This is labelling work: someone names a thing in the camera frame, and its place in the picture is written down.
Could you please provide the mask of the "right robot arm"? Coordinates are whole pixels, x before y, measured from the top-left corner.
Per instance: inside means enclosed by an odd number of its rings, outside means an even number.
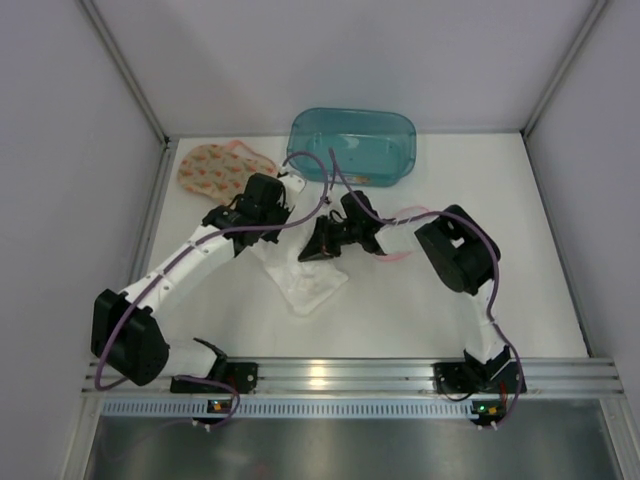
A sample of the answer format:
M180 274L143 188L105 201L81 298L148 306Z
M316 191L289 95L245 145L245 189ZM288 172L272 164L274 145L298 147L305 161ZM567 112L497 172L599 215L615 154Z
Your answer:
M424 252L444 286L464 297L456 315L465 339L462 371L478 383L493 380L511 359L492 314L501 259L495 242L458 205L440 213L388 220L378 217L360 190L344 195L341 205L342 213L332 210L317 218L298 260L337 258L351 244L378 257Z

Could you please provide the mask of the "right aluminium corner post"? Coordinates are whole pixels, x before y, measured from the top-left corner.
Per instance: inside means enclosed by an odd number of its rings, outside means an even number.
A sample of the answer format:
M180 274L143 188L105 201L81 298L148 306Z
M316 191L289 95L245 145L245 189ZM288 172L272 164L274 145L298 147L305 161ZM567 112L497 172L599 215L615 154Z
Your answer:
M575 32L570 37L570 42L563 50L560 59L546 81L540 95L534 103L531 113L527 117L524 126L520 129L521 136L527 141L534 133L540 120L551 105L563 83L567 80L571 70L579 56L586 48L590 38L598 28L599 24L606 16L612 1L597 0L592 1L586 14L580 21Z

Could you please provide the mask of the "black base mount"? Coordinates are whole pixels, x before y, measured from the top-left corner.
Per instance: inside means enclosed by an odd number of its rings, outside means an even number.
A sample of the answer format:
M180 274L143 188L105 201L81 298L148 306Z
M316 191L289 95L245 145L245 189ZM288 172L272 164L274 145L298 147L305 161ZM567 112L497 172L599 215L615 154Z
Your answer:
M526 381L521 380L515 361L509 361L496 372L472 368L462 361L439 362L433 373L436 391L447 396L527 392Z
M248 394L257 385L258 372L259 365L255 362L218 360L206 379L222 383L240 394ZM179 380L174 377L171 380L170 392L174 394L200 394L227 393L227 390L222 387Z

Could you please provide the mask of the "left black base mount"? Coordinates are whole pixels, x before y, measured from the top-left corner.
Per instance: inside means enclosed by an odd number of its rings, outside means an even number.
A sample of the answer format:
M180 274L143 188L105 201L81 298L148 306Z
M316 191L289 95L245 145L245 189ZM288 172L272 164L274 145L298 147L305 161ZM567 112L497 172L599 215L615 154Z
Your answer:
M222 383L240 394L248 394L257 385L258 372L259 365L255 362L218 360L206 379ZM174 377L171 380L170 392L174 394L200 394L227 393L227 390L222 387L179 380Z

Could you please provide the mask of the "left aluminium corner post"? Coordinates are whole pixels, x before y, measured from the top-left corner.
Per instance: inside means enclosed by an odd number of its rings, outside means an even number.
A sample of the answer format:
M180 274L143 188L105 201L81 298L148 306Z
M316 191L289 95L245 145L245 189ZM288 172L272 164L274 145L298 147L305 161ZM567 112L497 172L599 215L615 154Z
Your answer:
M76 1L76 4L85 16L94 33L97 35L98 40L103 46L108 58L114 65L121 80L124 82L127 91L144 117L146 124L153 132L155 138L162 145L166 145L168 143L168 136L149 103L147 96L122 52L118 41L104 18L100 8L95 1L90 0L78 0Z

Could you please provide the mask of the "white bra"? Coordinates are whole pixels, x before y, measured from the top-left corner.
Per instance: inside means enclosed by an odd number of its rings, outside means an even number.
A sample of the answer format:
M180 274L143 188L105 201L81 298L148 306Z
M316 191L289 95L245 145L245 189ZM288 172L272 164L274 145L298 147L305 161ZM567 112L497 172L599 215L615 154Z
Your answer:
M283 230L277 243L261 240L251 248L292 312L299 316L311 314L349 280L349 276L332 260L298 261L299 254L311 238L316 217Z

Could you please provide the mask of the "aluminium corner post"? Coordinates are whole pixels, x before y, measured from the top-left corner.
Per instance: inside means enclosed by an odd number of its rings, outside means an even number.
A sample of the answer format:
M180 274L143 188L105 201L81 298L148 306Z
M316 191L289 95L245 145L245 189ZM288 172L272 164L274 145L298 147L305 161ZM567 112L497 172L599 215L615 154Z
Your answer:
M124 82L127 91L144 117L146 124L153 132L155 138L162 145L166 145L168 143L168 136L149 103L147 96L122 52L118 41L104 18L100 8L95 1L90 0L78 0L76 1L76 4L85 16L94 33L97 35L98 40L103 46L108 58L114 65L121 80Z
M590 38L598 28L599 24L606 16L612 1L597 0L592 1L586 14L580 21L575 32L570 37L570 42L563 50L560 59L546 81L540 95L534 103L531 113L527 117L524 126L520 129L521 136L527 141L534 133L540 120L551 105L563 83L567 80L571 70L579 56L586 48Z

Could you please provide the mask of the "teal plastic bin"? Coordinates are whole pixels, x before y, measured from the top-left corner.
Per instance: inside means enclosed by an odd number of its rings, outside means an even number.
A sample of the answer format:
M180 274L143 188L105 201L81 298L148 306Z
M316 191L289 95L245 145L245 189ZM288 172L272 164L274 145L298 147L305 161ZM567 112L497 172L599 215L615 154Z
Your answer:
M332 171L333 151L351 185L390 187L413 170L417 133L405 116L382 111L311 108L293 121L289 155L308 152Z

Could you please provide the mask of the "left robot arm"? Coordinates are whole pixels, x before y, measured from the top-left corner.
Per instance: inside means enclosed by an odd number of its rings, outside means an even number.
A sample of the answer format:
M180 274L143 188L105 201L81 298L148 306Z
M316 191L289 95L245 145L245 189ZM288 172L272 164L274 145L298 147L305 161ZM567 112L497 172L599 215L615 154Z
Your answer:
M221 351L200 339L170 339L171 312L214 270L259 240L276 241L305 186L292 173L251 175L231 205L211 210L159 266L120 291L100 293L90 343L96 372L111 367L137 386L163 375L208 377Z

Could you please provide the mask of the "floral pink laundry bag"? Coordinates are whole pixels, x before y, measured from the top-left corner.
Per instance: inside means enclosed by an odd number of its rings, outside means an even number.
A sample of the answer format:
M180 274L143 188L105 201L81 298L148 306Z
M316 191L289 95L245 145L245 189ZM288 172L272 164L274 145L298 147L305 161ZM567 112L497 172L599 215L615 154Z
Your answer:
M179 164L177 181L188 192L228 205L244 192L253 174L275 177L277 171L268 157L240 140L232 140L224 145L204 144L190 150Z

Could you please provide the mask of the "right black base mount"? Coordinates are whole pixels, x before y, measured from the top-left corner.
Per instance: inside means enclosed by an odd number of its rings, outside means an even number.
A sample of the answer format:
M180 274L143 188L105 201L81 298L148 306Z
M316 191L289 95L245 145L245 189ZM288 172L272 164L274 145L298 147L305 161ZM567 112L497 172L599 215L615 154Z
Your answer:
M496 372L472 368L462 361L439 362L433 373L436 391L447 396L527 392L526 381L521 380L515 361L509 361Z

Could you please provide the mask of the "small white mesh laundry bag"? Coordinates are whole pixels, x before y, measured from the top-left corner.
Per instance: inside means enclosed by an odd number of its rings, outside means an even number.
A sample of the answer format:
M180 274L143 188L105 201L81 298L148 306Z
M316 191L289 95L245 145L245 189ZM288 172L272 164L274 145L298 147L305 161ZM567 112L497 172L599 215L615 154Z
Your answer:
M399 210L391 224L385 224L375 234L383 254L378 255L380 261L398 261L420 249L415 232L427 223L425 219L414 221L415 217L428 213L424 206L414 205Z

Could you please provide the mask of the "aluminium front rail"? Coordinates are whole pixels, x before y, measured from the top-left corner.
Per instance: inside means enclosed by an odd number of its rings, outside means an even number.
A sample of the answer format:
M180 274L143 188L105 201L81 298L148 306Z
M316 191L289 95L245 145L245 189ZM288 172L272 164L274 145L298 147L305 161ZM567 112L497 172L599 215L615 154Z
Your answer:
M432 358L250 358L254 395L434 396L444 380ZM624 388L614 362L603 358L525 358L527 394L541 398L618 397Z

